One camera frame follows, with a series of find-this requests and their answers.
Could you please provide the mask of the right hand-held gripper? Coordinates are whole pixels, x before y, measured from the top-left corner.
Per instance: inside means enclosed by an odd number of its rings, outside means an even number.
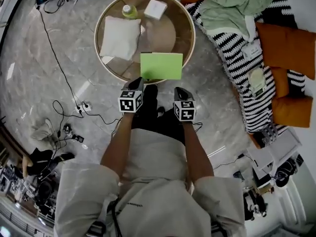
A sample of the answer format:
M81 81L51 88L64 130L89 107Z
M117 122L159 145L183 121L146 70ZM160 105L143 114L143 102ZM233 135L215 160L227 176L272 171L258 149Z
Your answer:
M180 87L174 89L174 113L179 121L194 121L197 108L193 95Z

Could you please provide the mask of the green book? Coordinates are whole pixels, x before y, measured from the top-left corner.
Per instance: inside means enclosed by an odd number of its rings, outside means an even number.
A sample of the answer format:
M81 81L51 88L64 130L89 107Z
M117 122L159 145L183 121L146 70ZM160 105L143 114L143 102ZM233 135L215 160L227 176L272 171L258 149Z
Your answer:
M140 54L140 74L144 79L175 79L182 77L183 54L144 52Z

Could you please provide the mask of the person's right forearm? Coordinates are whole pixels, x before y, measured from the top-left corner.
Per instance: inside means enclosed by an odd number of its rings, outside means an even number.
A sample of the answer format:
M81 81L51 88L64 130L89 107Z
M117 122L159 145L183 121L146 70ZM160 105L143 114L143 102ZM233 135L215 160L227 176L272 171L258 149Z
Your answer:
M190 122L183 122L185 151L190 179L195 183L200 178L214 176L212 164L202 147Z

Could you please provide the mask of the round glass coffee table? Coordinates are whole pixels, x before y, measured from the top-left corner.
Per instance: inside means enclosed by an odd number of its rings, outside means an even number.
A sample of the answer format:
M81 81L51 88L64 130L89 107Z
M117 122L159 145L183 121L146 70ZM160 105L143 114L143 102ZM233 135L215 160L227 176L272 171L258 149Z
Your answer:
M196 31L193 20L178 0L157 0L167 5L160 20L148 18L144 11L150 0L114 0L101 13L94 31L94 47L103 67L114 77L127 82L141 75L141 52L181 53L182 65L189 61L195 46ZM100 55L106 16L122 18L124 5L133 5L144 32L140 34L135 54L130 60L110 58L106 61Z

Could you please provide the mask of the black white patterned sofa throw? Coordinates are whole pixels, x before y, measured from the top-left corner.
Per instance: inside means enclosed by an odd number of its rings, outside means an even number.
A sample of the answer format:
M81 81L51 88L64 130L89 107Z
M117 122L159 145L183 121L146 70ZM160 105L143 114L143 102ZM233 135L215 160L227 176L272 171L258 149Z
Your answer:
M233 91L239 101L245 130L254 141L252 135L267 126L274 125L278 130L278 137L288 129L286 125L279 125L273 122L272 100L276 98L276 87L274 77L270 67L263 66L263 56L259 55L251 61L247 61L242 54L241 48L246 45L246 40L238 34L220 33L210 36L206 33L201 22L199 7L204 0L181 0L193 21L200 27L204 34L215 46L225 70L225 74L233 84ZM285 26L296 26L294 15L288 0L273 0L264 12L255 16L255 22L277 22L277 17L281 18L281 23ZM250 84L247 73L256 67L262 67L264 71L267 89L254 98L250 91ZM305 75L287 70L289 94L285 97L302 98L305 95Z

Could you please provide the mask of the white pillow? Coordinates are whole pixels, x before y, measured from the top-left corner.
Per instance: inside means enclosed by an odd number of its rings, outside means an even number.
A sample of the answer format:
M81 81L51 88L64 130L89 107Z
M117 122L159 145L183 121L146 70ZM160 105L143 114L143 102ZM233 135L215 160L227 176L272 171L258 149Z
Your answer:
M130 60L137 50L141 19L105 18L100 56Z

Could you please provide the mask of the white power strip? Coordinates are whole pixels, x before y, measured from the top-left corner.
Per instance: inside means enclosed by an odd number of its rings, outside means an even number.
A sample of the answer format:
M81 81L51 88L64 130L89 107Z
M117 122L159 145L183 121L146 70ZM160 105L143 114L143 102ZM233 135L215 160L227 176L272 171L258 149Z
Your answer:
M91 111L91 104L90 103L82 103L75 108L75 111L78 114L88 113Z

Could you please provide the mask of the green drink bottle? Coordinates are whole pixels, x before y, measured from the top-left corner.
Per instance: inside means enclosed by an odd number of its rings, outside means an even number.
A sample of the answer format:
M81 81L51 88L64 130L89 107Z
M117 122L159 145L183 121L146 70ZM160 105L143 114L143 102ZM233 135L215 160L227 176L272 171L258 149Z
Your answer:
M122 14L124 17L129 19L136 19L138 16L137 9L134 5L124 5L122 8Z

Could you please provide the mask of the beige packet with dark label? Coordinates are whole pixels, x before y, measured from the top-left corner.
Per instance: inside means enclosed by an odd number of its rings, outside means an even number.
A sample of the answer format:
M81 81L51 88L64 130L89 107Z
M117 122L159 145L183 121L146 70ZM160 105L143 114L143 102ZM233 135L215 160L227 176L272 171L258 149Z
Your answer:
M267 88L264 71L262 67L258 66L247 73L250 90L254 98L258 97Z

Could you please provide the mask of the small devices on floor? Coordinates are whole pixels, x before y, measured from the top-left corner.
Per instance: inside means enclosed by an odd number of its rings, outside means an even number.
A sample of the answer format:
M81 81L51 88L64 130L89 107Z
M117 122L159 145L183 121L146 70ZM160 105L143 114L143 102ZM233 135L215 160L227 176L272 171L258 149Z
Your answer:
M84 138L83 137L74 134L70 124L68 124L68 123L65 124L63 126L63 131L66 134L66 136L69 137L70 139L76 140L76 141L78 141L80 143L84 142Z

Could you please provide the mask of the person's grey sweatshirt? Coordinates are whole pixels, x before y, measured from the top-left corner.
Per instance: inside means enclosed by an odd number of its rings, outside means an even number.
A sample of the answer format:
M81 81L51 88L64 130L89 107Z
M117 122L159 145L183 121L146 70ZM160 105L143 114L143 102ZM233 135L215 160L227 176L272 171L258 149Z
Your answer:
M96 222L106 227L103 237L246 237L240 180L204 177L189 192L184 150L134 129L122 178L96 163L67 162L54 237L85 237Z

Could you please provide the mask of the grey black patterned cushion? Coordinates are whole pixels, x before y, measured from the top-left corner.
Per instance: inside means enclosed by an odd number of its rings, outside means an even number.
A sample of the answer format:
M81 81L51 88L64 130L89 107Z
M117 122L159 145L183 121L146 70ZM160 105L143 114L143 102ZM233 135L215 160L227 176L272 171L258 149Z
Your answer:
M262 149L276 140L278 137L278 130L277 127L272 124L260 131L255 132L252 137L258 147Z

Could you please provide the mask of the small orange cushion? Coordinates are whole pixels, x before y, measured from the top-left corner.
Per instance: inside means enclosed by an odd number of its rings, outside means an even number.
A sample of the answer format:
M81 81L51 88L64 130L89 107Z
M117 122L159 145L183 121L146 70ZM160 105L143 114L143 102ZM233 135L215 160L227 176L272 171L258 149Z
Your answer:
M275 81L276 98L285 97L289 94L287 70L280 67L270 67Z

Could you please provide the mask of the beige cloth bundle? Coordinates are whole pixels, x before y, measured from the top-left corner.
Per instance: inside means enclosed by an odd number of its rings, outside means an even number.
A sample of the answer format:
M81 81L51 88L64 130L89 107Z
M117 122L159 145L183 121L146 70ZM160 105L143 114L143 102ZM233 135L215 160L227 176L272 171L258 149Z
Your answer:
M54 128L49 119L45 119L44 123L32 132L31 138L37 141L46 139L54 134Z

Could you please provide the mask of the large orange cushion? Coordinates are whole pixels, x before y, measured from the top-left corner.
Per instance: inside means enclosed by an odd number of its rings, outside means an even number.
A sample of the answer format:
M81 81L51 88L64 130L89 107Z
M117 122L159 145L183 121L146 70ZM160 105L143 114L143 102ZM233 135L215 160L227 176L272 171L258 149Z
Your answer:
M264 64L316 78L316 33L256 23Z
M281 97L272 100L273 122L279 125L309 128L313 98Z

